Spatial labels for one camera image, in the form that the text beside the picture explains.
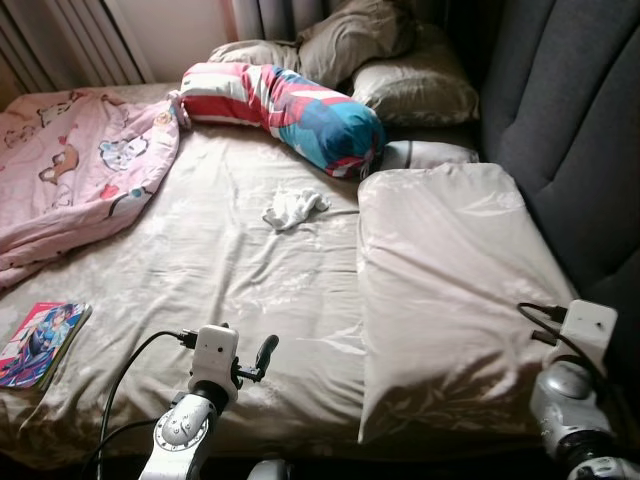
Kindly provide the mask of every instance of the red and blue pillow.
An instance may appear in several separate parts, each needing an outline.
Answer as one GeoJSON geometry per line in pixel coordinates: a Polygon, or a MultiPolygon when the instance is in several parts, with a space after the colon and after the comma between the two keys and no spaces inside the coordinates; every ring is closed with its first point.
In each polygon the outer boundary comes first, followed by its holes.
{"type": "Polygon", "coordinates": [[[181,94],[192,120],[262,126],[333,177],[366,174],[386,142],[372,109],[273,65],[198,63],[181,94]]]}

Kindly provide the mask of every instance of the pillowcase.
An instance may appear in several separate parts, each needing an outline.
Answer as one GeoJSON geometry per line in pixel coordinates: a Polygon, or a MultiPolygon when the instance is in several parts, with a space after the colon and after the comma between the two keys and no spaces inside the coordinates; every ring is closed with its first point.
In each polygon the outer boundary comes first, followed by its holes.
{"type": "Polygon", "coordinates": [[[441,142],[401,140],[384,147],[378,170],[435,168],[443,163],[474,163],[478,152],[441,142]]]}
{"type": "Polygon", "coordinates": [[[408,10],[386,0],[350,0],[298,36],[300,73],[337,88],[364,62],[406,52],[415,40],[408,10]]]}
{"type": "Polygon", "coordinates": [[[199,63],[181,95],[192,120],[262,126],[333,177],[365,176],[385,144],[373,110],[273,65],[199,63]]]}
{"type": "Polygon", "coordinates": [[[484,163],[388,170],[358,200],[360,442],[410,422],[538,436],[528,404],[551,347],[515,305],[574,297],[513,179],[484,163]]]}
{"type": "Polygon", "coordinates": [[[478,93],[435,25],[418,27],[416,46],[406,55],[359,68],[353,98],[385,125],[441,127],[479,118],[478,93]]]}
{"type": "Polygon", "coordinates": [[[215,48],[209,62],[250,63],[251,65],[277,65],[297,72],[300,69],[298,50],[287,42],[269,40],[242,40],[215,48]]]}

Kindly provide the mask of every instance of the cartoon print blanket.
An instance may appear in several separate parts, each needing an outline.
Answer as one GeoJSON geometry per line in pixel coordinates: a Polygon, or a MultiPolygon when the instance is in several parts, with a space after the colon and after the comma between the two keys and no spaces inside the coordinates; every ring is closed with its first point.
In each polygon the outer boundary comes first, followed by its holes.
{"type": "Polygon", "coordinates": [[[0,114],[0,290],[127,227],[176,155],[169,101],[25,95],[0,114]]]}

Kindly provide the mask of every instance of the tufted headboard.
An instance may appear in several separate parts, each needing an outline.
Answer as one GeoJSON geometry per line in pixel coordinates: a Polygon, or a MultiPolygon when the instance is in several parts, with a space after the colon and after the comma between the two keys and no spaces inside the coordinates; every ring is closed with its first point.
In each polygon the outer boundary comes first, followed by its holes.
{"type": "Polygon", "coordinates": [[[487,161],[516,180],[580,295],[618,310],[610,375],[640,404],[640,2],[509,0],[482,87],[487,161]]]}

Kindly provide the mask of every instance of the black wire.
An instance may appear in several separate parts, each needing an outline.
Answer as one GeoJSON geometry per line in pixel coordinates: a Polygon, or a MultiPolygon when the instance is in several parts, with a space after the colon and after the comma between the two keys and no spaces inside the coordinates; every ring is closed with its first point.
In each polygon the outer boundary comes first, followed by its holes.
{"type": "MultiPolygon", "coordinates": [[[[127,360],[127,363],[124,364],[124,366],[116,376],[116,379],[113,382],[113,385],[111,385],[111,391],[109,392],[109,397],[107,398],[107,404],[105,405],[104,413],[102,414],[102,427],[100,428],[100,443],[104,442],[105,436],[107,435],[107,426],[109,423],[109,414],[111,413],[111,405],[113,404],[113,399],[116,396],[116,390],[118,390],[118,385],[120,385],[120,381],[122,380],[122,377],[124,377],[124,374],[127,373],[127,370],[129,369],[131,364],[134,362],[134,360],[138,358],[138,355],[140,355],[140,353],[142,353],[142,351],[151,342],[153,342],[156,338],[161,337],[163,335],[169,335],[171,337],[177,338],[178,340],[181,339],[178,333],[171,332],[168,330],[162,330],[160,332],[154,333],[149,338],[147,338],[142,345],[138,347],[138,349],[133,353],[133,355],[131,355],[131,357],[129,357],[129,360],[127,360]]],[[[102,450],[98,450],[97,455],[98,455],[98,467],[96,469],[96,478],[98,480],[102,480],[102,450]]]]}
{"type": "Polygon", "coordinates": [[[93,450],[93,452],[91,452],[91,455],[84,462],[84,465],[82,466],[82,470],[80,471],[80,480],[83,480],[85,478],[87,469],[91,466],[91,463],[93,462],[93,460],[104,449],[107,443],[113,440],[116,436],[132,428],[144,427],[146,425],[156,424],[158,420],[160,420],[160,417],[153,418],[151,420],[140,420],[139,422],[132,422],[127,425],[123,425],[122,427],[116,428],[113,432],[107,435],[107,438],[105,438],[103,441],[100,442],[100,444],[93,450]]]}
{"type": "Polygon", "coordinates": [[[613,399],[612,404],[616,410],[616,416],[618,417],[618,425],[622,430],[623,443],[625,445],[628,445],[629,430],[627,429],[627,424],[624,421],[624,407],[622,406],[622,402],[620,401],[620,398],[618,398],[617,392],[613,389],[612,385],[607,381],[607,379],[602,374],[602,372],[598,370],[598,367],[596,367],[596,365],[591,361],[591,359],[587,356],[586,353],[584,353],[584,351],[580,347],[578,347],[569,338],[562,335],[556,329],[550,327],[549,325],[544,323],[542,320],[540,320],[539,318],[536,318],[534,315],[531,315],[529,312],[525,310],[525,308],[531,308],[532,310],[536,310],[538,312],[544,313],[545,315],[549,315],[549,312],[553,310],[553,307],[544,307],[541,305],[536,305],[535,303],[523,302],[523,303],[519,303],[516,306],[516,308],[518,309],[518,312],[520,312],[527,320],[530,320],[531,322],[538,325],[540,328],[549,332],[551,335],[553,335],[555,338],[557,338],[558,340],[563,342],[567,347],[573,350],[576,353],[576,355],[578,355],[581,362],[584,364],[583,366],[587,368],[587,370],[589,370],[591,375],[594,376],[596,380],[596,384],[598,384],[596,389],[597,390],[599,389],[600,393],[604,393],[604,392],[609,393],[609,396],[613,399]]]}

